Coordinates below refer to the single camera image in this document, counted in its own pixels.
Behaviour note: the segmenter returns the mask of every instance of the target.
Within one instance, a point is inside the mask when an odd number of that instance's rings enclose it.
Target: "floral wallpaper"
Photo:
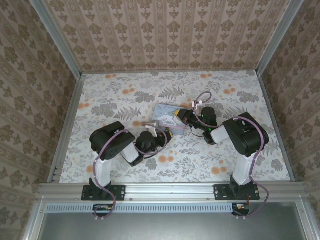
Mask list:
[[[157,104],[190,109],[192,100],[204,91],[213,94],[206,106],[215,109],[219,124],[248,111],[268,132],[270,141],[257,159],[254,178],[289,181],[257,75],[250,70],[87,75],[60,183],[89,182],[95,159],[89,137],[95,130],[120,121],[138,137],[146,130],[142,125],[153,122]],[[201,132],[193,130],[196,135]],[[187,128],[183,136],[174,135],[161,153],[135,167],[117,155],[112,160],[111,180],[113,183],[229,181],[237,159],[238,152],[230,140],[210,146]]]
[[[44,0],[83,72],[254,69],[289,0]]]
[[[0,1],[0,239],[23,234],[75,78],[29,1]]]
[[[291,166],[320,225],[320,1],[305,0],[263,73]]]

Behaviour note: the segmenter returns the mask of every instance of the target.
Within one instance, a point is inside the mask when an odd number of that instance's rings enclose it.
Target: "aluminum frame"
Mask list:
[[[75,82],[73,94],[64,120],[60,139],[56,147],[47,183],[55,182],[60,179],[60,177],[55,177],[55,174],[58,170],[62,171],[62,167],[64,166],[73,125],[77,115],[78,105],[85,84],[85,79],[86,78],[84,76],[81,76],[81,78]]]
[[[262,181],[269,193],[269,201],[273,203],[296,203],[299,217],[308,240],[319,240],[319,229],[315,223],[310,205],[308,207],[307,194],[302,182],[289,181]],[[213,185],[225,182],[205,183],[124,183],[126,197],[124,203],[243,203],[243,201],[215,201]],[[45,217],[47,204],[69,203],[73,205],[83,203],[110,204],[111,201],[82,201],[81,194],[85,184],[82,183],[43,183],[40,185],[31,212],[31,217],[26,228],[24,240],[37,240]],[[261,203],[266,197],[266,192],[258,188],[260,200],[252,202]]]
[[[282,15],[268,45],[262,54],[262,57],[260,58],[260,61],[256,66],[256,70],[259,75],[262,75],[265,71],[303,2],[304,0],[291,0],[288,3],[284,14]]]
[[[68,46],[63,35],[60,33],[55,21],[50,15],[43,0],[30,0],[35,11],[39,15],[41,21],[43,22],[45,28],[52,37],[55,45],[58,47],[61,55],[63,56],[66,64],[69,66],[71,72],[73,73],[75,79],[80,79],[81,77],[81,67],[77,62],[72,49]]]
[[[262,79],[261,74],[257,73],[257,77],[258,77],[258,80],[259,80],[259,83],[260,83],[260,87],[261,87],[261,90],[262,90],[262,94],[263,94],[263,97],[264,97],[264,100],[265,100],[266,107],[268,108],[268,111],[269,111],[269,114],[270,114],[270,118],[271,118],[271,121],[272,121],[272,124],[273,124],[273,127],[274,127],[276,138],[279,141],[279,146],[280,146],[283,158],[284,158],[285,167],[288,170],[288,174],[289,174],[290,180],[291,181],[295,181],[296,179],[295,179],[295,176],[294,176],[294,172],[292,171],[292,168],[291,168],[291,165],[290,165],[290,161],[289,161],[289,158],[288,158],[288,155],[287,155],[287,152],[286,152],[286,149],[285,149],[285,145],[284,145],[284,142],[282,140],[282,137],[281,137],[281,134],[280,134],[280,131],[279,131],[279,127],[278,127],[278,124],[277,124],[277,121],[276,121],[276,117],[274,115],[274,111],[272,109],[272,106],[271,106],[271,103],[270,103],[270,100],[269,100],[269,97],[268,97],[266,86],[264,84],[264,81]]]

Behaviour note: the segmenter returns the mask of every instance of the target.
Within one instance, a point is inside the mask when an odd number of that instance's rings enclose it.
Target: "colorful card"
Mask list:
[[[153,121],[157,121],[161,129],[170,128],[173,134],[184,135],[186,125],[175,115],[175,111],[185,109],[179,106],[171,106],[166,104],[158,104],[155,107],[152,117]]]

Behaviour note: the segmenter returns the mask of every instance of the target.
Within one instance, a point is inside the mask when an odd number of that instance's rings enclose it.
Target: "floral tablecloth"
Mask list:
[[[249,112],[268,132],[269,144],[257,159],[254,178],[289,181],[256,73],[212,71],[87,75],[60,182],[89,181],[94,161],[89,137],[95,130],[120,121],[138,137],[144,130],[142,124],[152,121],[157,104],[190,108],[192,100],[204,91],[212,92],[206,106],[215,109],[218,124]],[[230,140],[210,146],[187,128],[184,136],[174,135],[161,153],[135,167],[116,156],[111,179],[113,183],[228,181],[235,170],[237,154]]]

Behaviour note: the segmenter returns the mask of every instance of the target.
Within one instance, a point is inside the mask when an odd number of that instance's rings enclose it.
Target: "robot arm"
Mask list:
[[[263,150],[269,142],[267,132],[256,122],[256,120],[247,112],[239,117],[252,121],[262,132]],[[223,122],[222,126],[211,132],[212,140],[215,144],[226,139],[230,139],[234,148],[239,153],[236,168],[233,173],[233,179],[239,185],[246,185],[251,182],[250,170],[254,164],[253,159],[256,152],[261,147],[261,136],[258,130],[249,122],[242,119],[229,119]]]
[[[102,127],[90,136],[91,148],[97,157],[106,142],[121,130],[124,130],[123,126],[119,121],[114,122],[110,125]],[[172,139],[172,133],[170,131],[164,131],[167,143]],[[100,159],[96,163],[96,179],[102,187],[106,187],[111,183],[110,172],[113,159],[116,155],[121,154],[122,157],[132,166],[136,166],[141,163],[144,159],[144,154],[150,153],[157,150],[158,147],[165,145],[165,137],[163,133],[157,133],[156,131],[143,131],[140,136],[136,139],[134,145],[135,136],[132,133],[123,132],[118,135],[103,151]],[[91,178],[90,185],[93,188],[98,188],[96,180]]]
[[[267,132],[247,112],[223,122],[220,127],[215,129],[201,124],[201,122],[197,120],[193,110],[178,110],[175,114],[185,125],[203,130],[203,137],[210,145],[218,144],[227,139],[232,141],[239,156],[235,171],[230,179],[230,185],[222,195],[232,195],[235,199],[247,198],[248,190],[255,188],[250,175],[254,166],[254,156],[262,144],[259,131],[263,136],[263,146],[261,150],[263,150],[269,142]],[[203,108],[199,119],[205,124],[217,126],[217,117],[212,107]],[[248,120],[256,125],[259,131],[249,123]]]

